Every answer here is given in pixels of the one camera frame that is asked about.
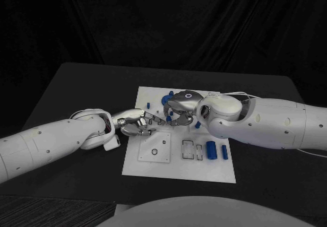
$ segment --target black table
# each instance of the black table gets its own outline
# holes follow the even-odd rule
[[[302,102],[288,77],[193,72],[66,63],[23,130],[67,119],[86,108],[109,113],[134,108],[138,86],[220,92],[245,91],[263,98]],[[236,184],[122,176],[128,137],[121,147],[77,150],[8,180],[0,194],[56,197],[122,204],[190,195],[239,199],[291,215],[327,215],[327,159],[296,150],[272,150],[229,140]]]

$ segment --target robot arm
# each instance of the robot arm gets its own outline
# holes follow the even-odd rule
[[[164,124],[157,116],[139,109],[113,116],[101,109],[86,109],[76,112],[69,119],[0,139],[0,183],[65,157],[79,148],[88,150],[101,145],[105,150],[116,148],[118,128],[128,136],[151,135],[154,130],[145,130],[144,118]],[[134,124],[141,124],[139,128],[135,129]],[[138,133],[128,134],[124,127],[132,127]]]
[[[167,104],[190,110],[209,133],[272,149],[327,150],[327,109],[281,99],[252,98],[240,102],[232,96],[210,93],[191,101],[190,91],[180,92]],[[193,105],[183,107],[186,99]]]

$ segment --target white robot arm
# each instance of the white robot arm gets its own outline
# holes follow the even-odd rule
[[[170,125],[187,125],[194,115],[209,133],[272,149],[327,150],[327,109],[269,98],[239,101],[229,95],[210,93],[204,98],[194,91],[183,91],[164,105],[181,119]]]
[[[80,149],[119,146],[115,129],[128,136],[148,136],[144,118],[164,124],[141,109],[111,114],[101,109],[77,111],[69,119],[37,126],[0,139],[0,183]]]

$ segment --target black backdrop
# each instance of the black backdrop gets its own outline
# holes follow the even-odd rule
[[[327,106],[322,0],[7,0],[1,8],[0,136],[20,130],[67,61],[285,75],[305,103]]]

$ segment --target blue part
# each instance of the blue part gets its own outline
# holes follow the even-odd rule
[[[216,143],[214,143],[214,141],[206,142],[206,153],[207,153],[209,160],[216,159]]]
[[[201,123],[200,122],[196,122],[196,128],[197,129],[200,128],[200,125],[201,125]]]
[[[223,151],[223,160],[227,160],[226,145],[222,146],[222,151]]]
[[[165,102],[171,99],[173,96],[167,95],[161,98],[161,104],[164,105]]]

